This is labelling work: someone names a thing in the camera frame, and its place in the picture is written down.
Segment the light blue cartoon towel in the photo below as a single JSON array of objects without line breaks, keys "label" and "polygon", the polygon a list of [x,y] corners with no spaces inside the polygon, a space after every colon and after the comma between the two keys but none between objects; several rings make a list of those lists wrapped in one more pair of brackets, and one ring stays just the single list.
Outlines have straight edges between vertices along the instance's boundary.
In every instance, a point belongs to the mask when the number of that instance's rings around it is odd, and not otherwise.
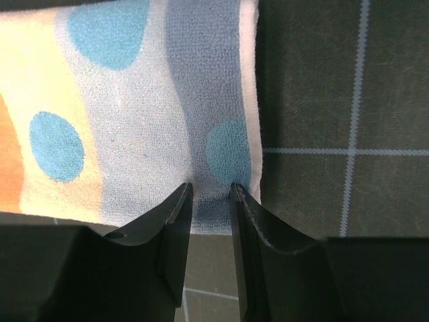
[{"label": "light blue cartoon towel", "polygon": [[256,1],[2,1],[1,210],[121,227],[184,182],[192,233],[260,196]]}]

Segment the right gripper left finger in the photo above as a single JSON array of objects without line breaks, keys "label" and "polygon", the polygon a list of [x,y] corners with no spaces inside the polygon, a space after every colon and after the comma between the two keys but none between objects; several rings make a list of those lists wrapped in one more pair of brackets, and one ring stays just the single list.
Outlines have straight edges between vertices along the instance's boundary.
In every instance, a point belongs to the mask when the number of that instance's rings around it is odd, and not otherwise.
[{"label": "right gripper left finger", "polygon": [[84,225],[1,227],[2,321],[173,321],[193,189],[106,235]]}]

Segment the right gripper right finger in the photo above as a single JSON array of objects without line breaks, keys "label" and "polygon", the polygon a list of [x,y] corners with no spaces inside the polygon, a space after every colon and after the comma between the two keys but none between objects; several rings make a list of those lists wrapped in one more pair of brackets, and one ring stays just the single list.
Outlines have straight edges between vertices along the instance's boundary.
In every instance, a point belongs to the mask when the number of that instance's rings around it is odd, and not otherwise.
[{"label": "right gripper right finger", "polygon": [[242,321],[427,321],[428,239],[314,239],[231,186]]}]

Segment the black grid mat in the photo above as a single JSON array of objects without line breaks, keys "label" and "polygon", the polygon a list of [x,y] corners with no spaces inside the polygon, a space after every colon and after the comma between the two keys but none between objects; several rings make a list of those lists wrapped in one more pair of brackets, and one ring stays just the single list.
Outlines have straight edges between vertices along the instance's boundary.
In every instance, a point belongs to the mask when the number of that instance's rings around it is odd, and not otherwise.
[{"label": "black grid mat", "polygon": [[[427,236],[428,2],[256,2],[263,206],[312,237]],[[177,321],[239,318],[230,234],[192,233]]]}]

